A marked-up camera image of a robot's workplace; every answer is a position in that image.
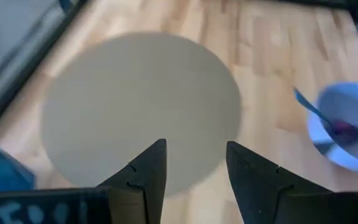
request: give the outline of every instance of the wooden table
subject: wooden table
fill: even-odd
[[[232,71],[242,97],[237,141],[331,190],[358,190],[358,174],[313,147],[292,85],[315,99],[326,85],[358,82],[358,35],[345,11],[270,1],[92,0],[0,119],[0,147],[28,165],[40,188],[69,187],[40,138],[48,84],[84,49],[119,34],[187,37]],[[165,200],[162,223],[241,223],[225,162],[188,192]]]

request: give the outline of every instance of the blue plastic object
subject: blue plastic object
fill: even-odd
[[[0,191],[31,190],[35,175],[10,155],[0,151]]]

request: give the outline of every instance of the blue spoon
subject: blue spoon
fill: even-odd
[[[313,112],[314,114],[316,114],[317,116],[319,116],[321,119],[325,120],[329,125],[333,125],[332,122],[330,122],[330,120],[322,113],[320,112],[320,110],[318,110],[317,108],[315,108],[302,94],[301,92],[294,88],[293,89],[294,94],[295,94],[295,98],[296,100],[298,100],[298,102],[300,104],[302,104],[306,109],[310,110],[311,112]]]
[[[328,119],[320,110],[315,108],[295,87],[293,89],[295,98],[306,109],[310,110],[329,125],[328,131],[333,135],[336,142],[340,144],[353,144],[358,141],[358,128],[341,120]]]

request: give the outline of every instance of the circular cutting board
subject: circular cutting board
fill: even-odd
[[[240,115],[237,85],[215,54],[174,35],[133,33],[85,50],[54,80],[42,141],[64,177],[94,187],[166,138],[170,195],[225,158]]]

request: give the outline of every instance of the wood grain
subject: wood grain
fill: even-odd
[[[140,30],[189,38],[231,69],[242,97],[238,142],[331,190],[358,190],[358,174],[313,147],[306,111],[291,93],[295,85],[312,100],[326,85],[358,82],[358,35],[350,15],[258,0],[92,0],[0,119],[0,147],[37,174],[39,188],[71,186],[40,138],[48,84],[84,49]],[[167,198],[162,223],[243,223],[225,163]]]

